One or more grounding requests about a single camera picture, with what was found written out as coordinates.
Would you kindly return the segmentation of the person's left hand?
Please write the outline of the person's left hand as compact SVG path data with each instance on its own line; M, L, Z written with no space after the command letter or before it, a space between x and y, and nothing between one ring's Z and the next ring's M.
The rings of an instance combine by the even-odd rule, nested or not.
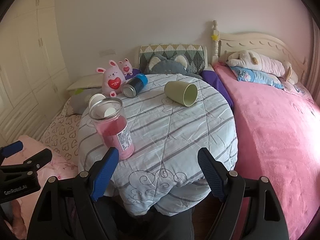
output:
M26 239L27 229L21 215L21 206L17 200L10 202L12 207L12 233L17 239Z

